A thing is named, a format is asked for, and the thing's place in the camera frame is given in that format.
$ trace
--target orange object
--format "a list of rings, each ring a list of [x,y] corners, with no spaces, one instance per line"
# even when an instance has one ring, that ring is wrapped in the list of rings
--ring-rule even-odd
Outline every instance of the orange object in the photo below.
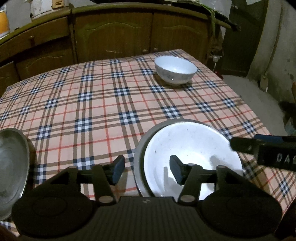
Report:
[[[10,33],[9,22],[5,11],[0,11],[0,38]]]

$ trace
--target drawer handle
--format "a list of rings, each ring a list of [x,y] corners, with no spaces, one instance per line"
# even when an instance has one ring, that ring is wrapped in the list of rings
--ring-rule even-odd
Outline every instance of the drawer handle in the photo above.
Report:
[[[34,40],[34,36],[33,36],[33,35],[31,35],[31,36],[29,37],[29,41],[30,41],[30,43],[31,43],[32,46],[35,45],[35,40]]]

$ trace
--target bowl rim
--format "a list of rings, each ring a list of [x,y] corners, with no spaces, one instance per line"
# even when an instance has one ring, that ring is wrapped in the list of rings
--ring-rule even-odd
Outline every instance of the bowl rim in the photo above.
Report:
[[[139,193],[143,197],[154,197],[155,196],[153,194],[152,190],[150,189],[149,185],[148,185],[148,182],[146,180],[146,176],[145,176],[145,173],[144,173],[144,155],[145,155],[145,152],[146,152],[146,148],[147,148],[150,140],[152,139],[152,137],[158,131],[160,131],[162,128],[164,128],[164,127],[166,127],[168,125],[175,124],[175,123],[178,123],[178,122],[194,122],[194,123],[202,124],[202,125],[205,125],[205,126],[208,126],[208,127],[212,128],[219,135],[226,138],[224,135],[222,135],[222,133],[220,133],[214,127],[212,127],[212,126],[210,126],[210,125],[208,125],[206,123],[203,123],[201,121],[192,120],[192,119],[183,119],[183,118],[181,118],[181,119],[168,119],[168,120],[164,120],[163,122],[160,122],[159,124],[153,126],[140,139],[140,141],[139,141],[139,143],[138,143],[138,145],[136,147],[136,150],[135,150],[135,153],[134,153],[134,158],[133,158],[133,174],[134,174],[133,177],[134,177],[134,180],[135,180],[135,183],[136,183],[137,190],[139,191]]]
[[[184,72],[176,72],[176,71],[171,71],[171,70],[168,70],[166,68],[163,68],[162,66],[160,66],[159,64],[156,63],[157,60],[161,59],[161,58],[166,58],[166,57],[172,57],[172,58],[177,58],[177,59],[181,59],[182,61],[185,61],[185,62],[188,62],[190,65],[194,66],[195,67],[195,71],[194,72],[191,72],[191,73],[184,73]],[[165,56],[159,56],[159,57],[156,57],[154,59],[154,64],[156,66],[158,66],[159,68],[162,68],[166,71],[169,71],[169,72],[172,72],[172,73],[176,73],[176,74],[195,74],[197,71],[198,71],[198,68],[196,67],[196,65],[192,62],[190,62],[189,60],[187,59],[184,59],[184,58],[180,58],[180,57],[176,57],[176,56],[172,56],[172,55],[165,55]]]
[[[23,140],[23,144],[24,147],[27,151],[27,155],[26,155],[26,168],[23,170],[23,175],[24,175],[24,179],[25,181],[19,186],[17,193],[15,194],[15,197],[17,197],[18,199],[21,198],[25,192],[26,186],[27,186],[27,182],[28,182],[28,177],[29,177],[29,168],[30,168],[30,149],[29,149],[29,143],[27,141],[26,136],[23,134],[23,132],[19,129],[16,128],[5,128],[0,130],[0,132],[16,132],[18,135],[20,135],[20,137]],[[11,216],[11,211],[12,211],[12,207],[14,205],[14,203],[17,200],[15,200],[13,203],[11,202],[10,204],[10,208],[9,209],[0,209],[0,221],[4,221],[5,219],[9,218]]]

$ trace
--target cabinet door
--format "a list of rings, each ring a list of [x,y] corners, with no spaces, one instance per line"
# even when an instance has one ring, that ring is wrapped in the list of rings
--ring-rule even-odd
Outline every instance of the cabinet door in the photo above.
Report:
[[[0,62],[8,58],[9,58],[9,54],[7,50],[7,43],[3,43],[0,45]]]
[[[75,38],[78,62],[148,53],[152,13],[99,13],[78,16]]]
[[[204,62],[208,48],[208,28],[206,21],[197,18],[155,13],[150,51],[182,49]]]
[[[6,88],[20,81],[15,69],[15,64],[10,62],[0,67],[0,96],[3,95]]]
[[[41,44],[16,55],[15,62],[22,80],[53,69],[72,65],[71,40],[66,37]]]
[[[31,28],[8,40],[8,52],[10,56],[13,56],[24,50],[68,36],[69,34],[67,17],[55,19]]]

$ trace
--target plaid tablecloth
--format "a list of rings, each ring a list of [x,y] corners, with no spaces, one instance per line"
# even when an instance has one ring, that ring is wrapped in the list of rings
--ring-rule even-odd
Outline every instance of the plaid tablecloth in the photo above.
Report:
[[[164,85],[154,65],[162,55],[194,63],[198,73],[192,84]],[[117,197],[139,195],[132,172],[135,148],[150,128],[173,118],[207,123],[227,138],[269,134],[230,87],[182,50],[49,71],[8,87],[0,99],[0,128],[21,130],[35,146],[35,185],[68,166],[90,169],[122,154],[126,168],[113,188]],[[239,155],[246,178],[274,196],[285,213],[296,196],[295,175]],[[82,192],[94,199],[92,185],[84,184]],[[1,224],[16,232],[12,220]]]

